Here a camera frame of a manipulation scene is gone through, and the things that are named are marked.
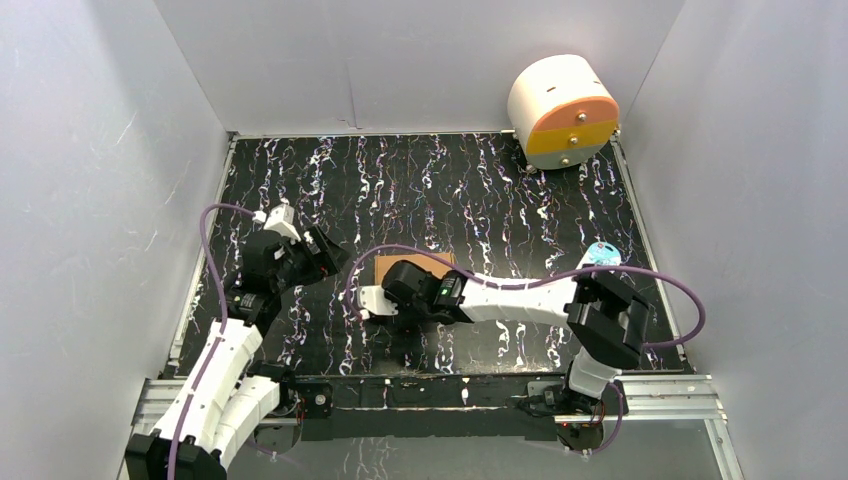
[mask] yellow band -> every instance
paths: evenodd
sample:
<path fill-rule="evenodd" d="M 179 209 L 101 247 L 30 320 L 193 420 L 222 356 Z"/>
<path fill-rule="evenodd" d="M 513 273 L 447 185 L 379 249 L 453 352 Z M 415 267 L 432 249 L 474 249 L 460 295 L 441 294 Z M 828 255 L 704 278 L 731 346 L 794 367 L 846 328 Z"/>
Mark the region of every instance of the yellow band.
<path fill-rule="evenodd" d="M 579 127 L 530 132 L 524 152 L 533 155 L 603 145 L 617 126 L 617 120 L 610 120 Z M 572 138 L 576 138 L 577 143 L 572 143 Z"/>

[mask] cardboard piece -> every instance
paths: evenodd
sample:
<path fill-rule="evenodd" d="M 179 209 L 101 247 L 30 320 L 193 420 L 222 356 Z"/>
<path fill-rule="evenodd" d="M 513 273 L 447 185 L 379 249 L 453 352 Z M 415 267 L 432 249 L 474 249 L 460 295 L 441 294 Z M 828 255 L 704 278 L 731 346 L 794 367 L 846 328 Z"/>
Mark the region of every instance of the cardboard piece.
<path fill-rule="evenodd" d="M 435 255 L 451 263 L 456 263 L 456 257 L 452 253 L 436 253 Z M 374 278 L 377 285 L 383 282 L 383 277 L 389 271 L 389 268 L 400 260 L 410 261 L 424 270 L 431 272 L 438 278 L 442 278 L 450 271 L 450 268 L 424 255 L 377 255 L 377 261 L 374 266 Z"/>

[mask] cylindrical object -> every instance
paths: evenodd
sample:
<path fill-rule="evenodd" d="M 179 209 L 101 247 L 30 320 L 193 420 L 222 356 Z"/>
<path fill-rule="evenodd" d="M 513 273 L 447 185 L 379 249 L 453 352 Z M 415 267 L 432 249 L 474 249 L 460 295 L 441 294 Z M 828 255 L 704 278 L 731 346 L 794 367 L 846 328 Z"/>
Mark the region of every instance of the cylindrical object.
<path fill-rule="evenodd" d="M 527 164 L 540 169 L 585 162 L 618 127 L 618 104 L 578 55 L 527 67 L 512 85 L 507 111 Z"/>

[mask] white wall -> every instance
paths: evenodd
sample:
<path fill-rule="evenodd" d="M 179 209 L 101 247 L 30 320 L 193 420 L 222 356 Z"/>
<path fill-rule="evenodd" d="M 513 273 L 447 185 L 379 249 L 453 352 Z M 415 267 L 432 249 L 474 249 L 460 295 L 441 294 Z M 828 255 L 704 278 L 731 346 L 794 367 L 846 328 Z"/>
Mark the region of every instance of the white wall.
<path fill-rule="evenodd" d="M 0 477 L 115 478 L 226 134 L 150 0 L 0 2 Z"/>
<path fill-rule="evenodd" d="M 156 0 L 229 131 L 499 130 L 534 61 L 585 56 L 626 112 L 683 0 Z"/>
<path fill-rule="evenodd" d="M 846 52 L 841 0 L 689 1 L 623 127 L 659 265 L 706 301 L 688 350 L 750 479 L 844 478 Z"/>

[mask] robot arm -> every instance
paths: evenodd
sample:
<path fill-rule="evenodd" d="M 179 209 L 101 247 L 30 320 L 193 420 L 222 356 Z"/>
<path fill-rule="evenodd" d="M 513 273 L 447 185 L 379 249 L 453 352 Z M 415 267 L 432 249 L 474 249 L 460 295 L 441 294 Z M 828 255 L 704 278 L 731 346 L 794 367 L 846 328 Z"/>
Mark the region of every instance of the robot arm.
<path fill-rule="evenodd" d="M 225 479 L 259 421 L 273 410 L 291 410 L 295 385 L 290 372 L 257 362 L 243 379 L 242 373 L 282 309 L 281 295 L 335 275 L 348 259 L 318 227 L 301 235 L 293 217 L 294 209 L 285 204 L 267 217 L 257 212 L 263 229 L 248 237 L 242 268 L 225 281 L 226 328 L 221 331 L 220 321 L 212 324 L 177 398 L 148 435 L 130 439 L 125 460 L 132 480 L 164 477 L 174 440 L 179 442 L 177 478 Z"/>
<path fill-rule="evenodd" d="M 591 245 L 578 266 L 618 265 L 621 255 L 606 243 Z M 529 279 L 498 279 L 493 284 L 523 285 Z M 565 410 L 597 403 L 623 369 L 639 366 L 652 306 L 609 272 L 562 279 L 539 288 L 504 290 L 476 283 L 457 271 L 441 279 L 417 265 L 399 261 L 381 285 L 362 287 L 366 317 L 405 317 L 403 321 L 475 323 L 509 319 L 570 328 L 582 348 L 569 367 L 566 387 L 553 402 Z"/>

